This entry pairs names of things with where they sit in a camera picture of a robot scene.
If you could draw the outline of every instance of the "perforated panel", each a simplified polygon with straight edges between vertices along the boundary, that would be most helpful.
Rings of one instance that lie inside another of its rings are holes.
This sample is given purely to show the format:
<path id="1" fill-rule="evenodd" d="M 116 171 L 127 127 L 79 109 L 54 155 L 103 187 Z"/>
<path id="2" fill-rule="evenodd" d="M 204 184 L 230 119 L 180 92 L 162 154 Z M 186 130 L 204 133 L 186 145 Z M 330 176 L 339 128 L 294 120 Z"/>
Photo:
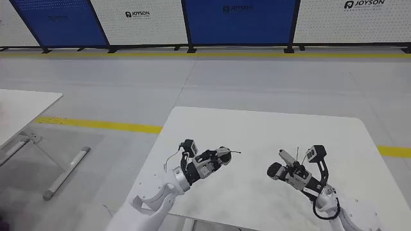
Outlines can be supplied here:
<path id="1" fill-rule="evenodd" d="M 45 46 L 105 46 L 87 0 L 14 0 Z"/>
<path id="2" fill-rule="evenodd" d="M 411 0 L 301 0 L 295 43 L 410 42 Z"/>
<path id="3" fill-rule="evenodd" d="M 0 0 L 0 46 L 39 46 L 9 0 Z"/>
<path id="4" fill-rule="evenodd" d="M 280 44 L 296 0 L 186 0 L 195 44 Z"/>
<path id="5" fill-rule="evenodd" d="M 187 44 L 181 0 L 91 0 L 112 45 Z"/>

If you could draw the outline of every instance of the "yellow floor line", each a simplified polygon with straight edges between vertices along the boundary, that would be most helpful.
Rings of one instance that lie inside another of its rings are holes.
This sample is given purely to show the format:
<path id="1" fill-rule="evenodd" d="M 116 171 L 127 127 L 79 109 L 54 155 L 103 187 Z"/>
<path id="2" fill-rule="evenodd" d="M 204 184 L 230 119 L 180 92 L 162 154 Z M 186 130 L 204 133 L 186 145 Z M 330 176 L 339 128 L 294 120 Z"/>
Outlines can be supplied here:
<path id="1" fill-rule="evenodd" d="M 36 58 L 53 58 L 53 57 L 69 57 L 69 56 L 85 56 L 85 57 L 150 57 L 150 56 L 205 56 L 205 57 L 256 57 L 256 58 L 411 58 L 411 54 L 404 53 L 296 53 L 296 54 L 284 54 L 284 53 L 206 53 L 198 52 L 195 54 L 187 53 L 59 53 L 52 52 L 47 55 L 42 55 L 40 53 L 0 53 L 2 56 L 25 56 L 25 57 L 36 57 Z"/>
<path id="2" fill-rule="evenodd" d="M 394 147 L 394 146 L 378 146 L 382 156 L 411 158 L 411 148 Z"/>
<path id="3" fill-rule="evenodd" d="M 68 119 L 60 117 L 38 117 L 36 123 L 57 124 L 66 126 L 79 126 L 84 128 L 102 128 L 106 130 L 123 130 L 130 132 L 143 132 L 160 134 L 161 126 L 132 124 L 132 123 L 112 123 L 108 121 L 90 121 L 86 119 Z"/>
<path id="4" fill-rule="evenodd" d="M 86 119 L 68 119 L 61 117 L 38 117 L 36 123 L 57 124 L 66 126 L 78 126 L 84 128 L 101 128 L 106 130 L 123 130 L 129 132 L 160 134 L 161 126 L 112 123 L 108 121 L 90 121 Z M 411 158 L 411 148 L 394 146 L 377 146 L 382 156 Z"/>

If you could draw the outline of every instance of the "robotic arm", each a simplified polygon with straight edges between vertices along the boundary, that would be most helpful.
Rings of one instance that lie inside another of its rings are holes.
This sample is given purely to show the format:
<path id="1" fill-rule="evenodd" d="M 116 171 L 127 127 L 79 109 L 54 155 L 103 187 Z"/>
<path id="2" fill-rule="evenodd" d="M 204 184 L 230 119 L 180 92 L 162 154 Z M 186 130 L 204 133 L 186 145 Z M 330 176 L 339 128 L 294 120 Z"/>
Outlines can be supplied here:
<path id="1" fill-rule="evenodd" d="M 279 155 L 286 165 L 275 162 L 268 168 L 267 175 L 290 184 L 307 196 L 313 203 L 314 215 L 329 220 L 333 231 L 381 231 L 381 223 L 372 207 L 363 201 L 345 198 L 327 184 L 328 169 L 324 161 L 327 153 L 323 146 L 313 146 L 306 153 L 308 162 L 317 163 L 320 181 L 285 150 L 280 150 Z M 317 209 L 328 216 L 320 216 Z"/>
<path id="2" fill-rule="evenodd" d="M 179 150 L 181 148 L 184 152 L 180 166 L 163 176 L 154 175 L 152 180 L 140 183 L 140 194 L 121 206 L 106 231 L 157 231 L 177 196 L 190 190 L 197 180 L 207 178 L 231 161 L 232 151 L 225 147 L 214 151 L 206 150 L 197 155 L 198 149 L 194 141 L 187 139 L 180 144 Z M 143 203 L 153 212 L 144 210 Z"/>

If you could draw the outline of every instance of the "gray floor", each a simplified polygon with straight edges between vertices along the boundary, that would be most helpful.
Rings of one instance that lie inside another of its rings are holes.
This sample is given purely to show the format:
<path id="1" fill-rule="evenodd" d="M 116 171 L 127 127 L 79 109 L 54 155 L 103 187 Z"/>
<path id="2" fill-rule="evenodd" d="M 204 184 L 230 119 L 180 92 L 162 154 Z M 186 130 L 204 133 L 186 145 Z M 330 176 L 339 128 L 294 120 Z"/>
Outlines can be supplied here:
<path id="1" fill-rule="evenodd" d="M 388 48 L 370 51 L 375 52 L 400 53 Z M 357 117 L 376 144 L 411 146 L 409 58 L 74 58 L 54 53 L 35 58 L 0 53 L 0 88 L 64 93 L 47 116 L 159 126 L 174 106 Z M 18 231 L 103 230 L 157 137 L 50 124 L 34 124 L 33 129 L 67 160 L 83 146 L 92 150 L 49 202 L 41 195 L 59 170 L 32 144 L 0 168 L 0 207 Z M 411 159 L 385 161 L 411 204 Z M 162 229 L 181 227 L 179 218 L 169 217 Z M 197 230 L 237 229 L 199 223 Z"/>

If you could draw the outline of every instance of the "table leg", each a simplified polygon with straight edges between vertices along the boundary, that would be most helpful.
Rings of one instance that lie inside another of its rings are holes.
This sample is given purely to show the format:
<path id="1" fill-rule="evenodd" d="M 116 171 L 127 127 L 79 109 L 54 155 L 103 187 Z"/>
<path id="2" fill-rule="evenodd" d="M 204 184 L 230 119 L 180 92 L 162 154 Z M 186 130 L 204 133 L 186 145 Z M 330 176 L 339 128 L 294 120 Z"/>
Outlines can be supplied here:
<path id="1" fill-rule="evenodd" d="M 194 231 L 196 220 L 186 218 L 186 222 L 184 222 L 184 226 L 182 227 L 182 231 Z"/>
<path id="2" fill-rule="evenodd" d="M 4 152 L 3 150 L 0 150 L 0 165 L 3 165 L 3 163 L 6 162 L 6 160 L 8 160 L 16 151 L 18 151 L 25 144 L 27 144 L 28 141 L 30 141 L 29 138 L 23 139 L 6 152 Z"/>
<path id="3" fill-rule="evenodd" d="M 75 156 L 73 161 L 67 165 L 61 157 L 55 155 L 53 152 L 46 150 L 45 148 L 40 147 L 39 142 L 42 140 L 42 137 L 37 135 L 33 130 L 26 128 L 23 133 L 27 135 L 33 143 L 44 153 L 46 154 L 57 166 L 63 169 L 63 173 L 54 181 L 53 185 L 43 194 L 43 199 L 49 201 L 53 197 L 57 189 L 62 185 L 64 180 L 70 175 L 70 173 L 75 169 L 75 167 L 80 163 L 84 158 L 84 155 L 90 151 L 90 147 L 83 147 L 82 150 Z"/>

